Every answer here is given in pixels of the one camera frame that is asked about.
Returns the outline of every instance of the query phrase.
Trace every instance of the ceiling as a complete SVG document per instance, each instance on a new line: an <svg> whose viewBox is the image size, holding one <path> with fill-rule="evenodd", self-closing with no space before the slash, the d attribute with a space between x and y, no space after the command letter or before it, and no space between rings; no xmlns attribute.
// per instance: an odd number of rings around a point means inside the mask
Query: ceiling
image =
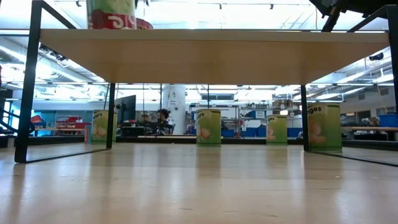
<svg viewBox="0 0 398 224"><path fill-rule="evenodd" d="M73 25L80 29L87 28L86 22L86 2L79 1L80 7L76 4L75 0L46 0L53 6L61 15L66 17ZM28 29L30 21L30 3L31 0L2 0L0 6L0 29ZM320 30L322 29L327 17L322 18L315 6L310 4L308 0L149 0L148 6L143 1L139 1L136 10L136 16L150 22L155 29L285 29L285 30ZM355 12L347 12L340 16L340 19L335 26L335 30L348 30L354 25L359 23L363 18L361 14ZM59 21L54 19L47 12L42 14L42 28L65 28ZM387 21L385 19L376 19L363 30L387 30ZM8 41L16 44L18 47L9 47L9 50L19 52L24 55L27 47L27 37L0 37L0 41ZM337 83L346 77L356 77L355 79L348 79L344 83L354 84L370 84L374 83L382 75L388 75L391 69L388 67L391 61L389 49L383 50L384 59L378 62L372 62L368 58L360 60L352 65L349 65L341 70L336 71L326 77L317 80L315 83ZM57 63L55 57L40 53L40 57L48 59L46 65L53 70L52 75L56 78L69 77L68 73L73 74L75 77L78 75L77 80L73 82L103 82L103 79L97 77L90 71L82 68L75 63L68 61ZM62 68L63 73L57 72L59 66ZM6 81L20 82L23 80L24 66L16 64L15 67L8 72L9 74L17 74L8 76ZM40 79L40 73L37 75L38 82L47 81L48 79ZM384 81L384 84L392 83L392 80ZM150 85L144 85L146 91L154 91L153 94L159 94L155 86L149 88ZM22 84L15 83L14 87L11 85L6 88L21 89ZM75 94L75 98L89 98L89 99L102 99L106 91L106 85L87 85L80 83L79 85L70 85L64 88L61 85L42 85L37 90L38 98L60 98L68 96L68 94ZM58 88L56 95L41 95L42 93L55 92ZM204 91L202 87L193 88L191 85L187 86L187 92L195 94L191 97L196 99L198 91ZM230 86L232 90L220 90L221 92L231 91L233 93L248 91L250 94L246 97L248 100L253 98L254 95L260 95L259 91L272 90L274 98L285 97L290 95L291 98L299 99L298 86L269 86L266 90L262 87L255 86ZM361 93L362 91L374 91L374 86L337 86L337 85L309 85L308 94L312 98L320 95L335 94L338 95L328 98L329 100L340 100L342 93L357 90L352 94L346 95L350 97ZM139 94L142 92L142 85L123 85L118 91L119 95Z"/></svg>

